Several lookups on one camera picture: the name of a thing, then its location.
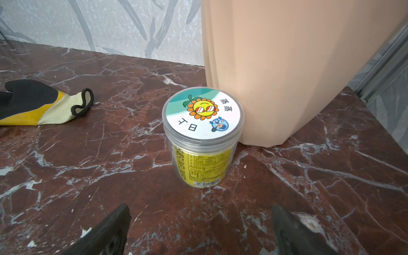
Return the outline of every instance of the clear plastic container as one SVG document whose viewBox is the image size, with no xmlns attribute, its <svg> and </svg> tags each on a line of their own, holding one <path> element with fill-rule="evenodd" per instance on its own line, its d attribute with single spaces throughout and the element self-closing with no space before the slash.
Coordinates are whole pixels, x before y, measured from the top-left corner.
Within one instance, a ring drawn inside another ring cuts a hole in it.
<svg viewBox="0 0 408 255">
<path fill-rule="evenodd" d="M 241 136 L 241 104 L 218 89 L 194 87 L 169 98 L 162 117 L 179 178 L 195 188 L 219 184 Z"/>
</svg>

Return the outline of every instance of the sunflower cartoon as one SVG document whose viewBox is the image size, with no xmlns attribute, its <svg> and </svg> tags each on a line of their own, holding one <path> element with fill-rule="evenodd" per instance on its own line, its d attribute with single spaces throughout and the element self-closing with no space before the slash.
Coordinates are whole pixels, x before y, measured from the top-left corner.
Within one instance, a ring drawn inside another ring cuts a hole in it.
<svg viewBox="0 0 408 255">
<path fill-rule="evenodd" d="M 217 115 L 218 105 L 216 105 L 211 99 L 188 96 L 188 101 L 183 103 L 184 107 L 190 111 L 190 115 L 196 119 L 210 119 L 212 116 Z"/>
</svg>

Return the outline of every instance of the work glove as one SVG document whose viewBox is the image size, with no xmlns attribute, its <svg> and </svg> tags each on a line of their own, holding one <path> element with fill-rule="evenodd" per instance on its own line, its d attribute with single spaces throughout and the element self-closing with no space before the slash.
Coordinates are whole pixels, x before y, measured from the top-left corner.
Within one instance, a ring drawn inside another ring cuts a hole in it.
<svg viewBox="0 0 408 255">
<path fill-rule="evenodd" d="M 14 80 L 0 91 L 0 125 L 35 126 L 61 124 L 83 116 L 93 103 L 93 93 L 84 89 L 68 95 L 34 80 Z"/>
</svg>

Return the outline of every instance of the product label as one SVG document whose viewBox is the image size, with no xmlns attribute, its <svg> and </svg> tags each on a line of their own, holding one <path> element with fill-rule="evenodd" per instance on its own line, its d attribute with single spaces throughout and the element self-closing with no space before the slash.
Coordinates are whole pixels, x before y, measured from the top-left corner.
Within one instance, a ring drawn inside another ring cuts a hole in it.
<svg viewBox="0 0 408 255">
<path fill-rule="evenodd" d="M 214 139 L 234 130 L 241 118 L 236 101 L 211 88 L 194 88 L 171 99 L 166 118 L 177 132 L 195 139 Z"/>
<path fill-rule="evenodd" d="M 217 185 L 226 175 L 232 149 L 214 155 L 194 155 L 173 146 L 181 178 L 190 186 L 206 188 Z"/>
</svg>

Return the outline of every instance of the marble floor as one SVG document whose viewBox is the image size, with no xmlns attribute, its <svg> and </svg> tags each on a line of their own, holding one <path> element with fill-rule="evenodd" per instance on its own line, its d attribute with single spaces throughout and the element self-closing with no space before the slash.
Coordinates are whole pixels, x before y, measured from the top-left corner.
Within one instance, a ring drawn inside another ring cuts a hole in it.
<svg viewBox="0 0 408 255">
<path fill-rule="evenodd" d="M 0 127 L 0 253 L 61 254 L 121 203 L 132 216 L 126 255 L 277 254 L 276 203 L 339 254 L 408 251 L 408 155 L 350 88 L 284 144 L 239 144 L 225 180 L 195 189 L 174 173 L 161 109 L 205 86 L 204 68 L 0 44 L 2 84 L 95 95 L 84 118 Z"/>
</svg>

